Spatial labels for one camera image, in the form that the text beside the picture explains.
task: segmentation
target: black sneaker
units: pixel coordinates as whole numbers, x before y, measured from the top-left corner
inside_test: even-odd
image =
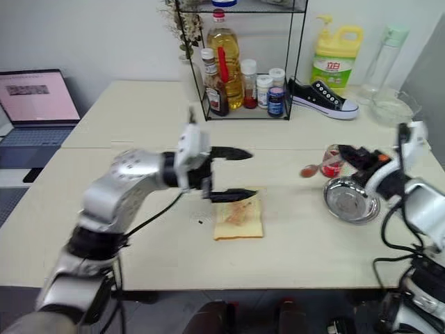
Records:
[[[352,120],[359,113],[355,102],[338,96],[321,80],[314,81],[312,85],[300,85],[289,79],[289,92],[293,103],[316,109],[327,117]]]

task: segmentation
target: cooking oil bottle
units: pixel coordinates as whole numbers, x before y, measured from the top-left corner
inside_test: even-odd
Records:
[[[212,48],[222,81],[225,83],[229,108],[237,109],[243,105],[243,84],[239,65],[239,48],[233,30],[225,25],[222,9],[213,12],[215,25],[207,35],[207,46]]]

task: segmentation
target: red liquid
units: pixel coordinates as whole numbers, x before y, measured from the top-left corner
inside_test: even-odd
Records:
[[[329,151],[329,154],[326,152],[323,161],[329,159],[333,155],[338,155],[338,154],[339,154],[338,151]],[[343,164],[344,161],[338,161],[327,166],[322,166],[321,172],[324,176],[329,177],[331,179],[334,177],[338,177],[340,175],[341,167],[343,166]]]
[[[244,97],[244,103],[245,108],[253,109],[256,108],[258,105],[257,99],[254,99],[253,97]]]

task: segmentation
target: orange part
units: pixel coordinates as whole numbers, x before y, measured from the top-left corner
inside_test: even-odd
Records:
[[[385,154],[379,154],[378,160],[379,161],[388,161],[389,157],[387,155],[385,155]]]

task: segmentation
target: glass bottle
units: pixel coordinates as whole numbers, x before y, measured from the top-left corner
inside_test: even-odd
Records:
[[[225,25],[225,13],[222,9],[213,12],[214,26],[207,35],[207,45],[216,55],[216,64],[221,79],[225,82],[230,109],[243,105],[243,83],[239,65],[239,47],[236,34]]]
[[[241,73],[243,74],[244,107],[253,109],[257,102],[257,62],[253,59],[241,61]]]
[[[210,48],[204,48],[201,50],[201,57],[204,61],[206,73],[204,86],[206,88],[207,98],[209,99],[210,110],[218,116],[227,116],[229,113],[227,92],[225,84],[218,74],[214,52]]]
[[[382,88],[408,33],[408,30],[386,26],[380,48],[369,65],[364,83],[359,91],[361,103],[368,104],[372,96]]]

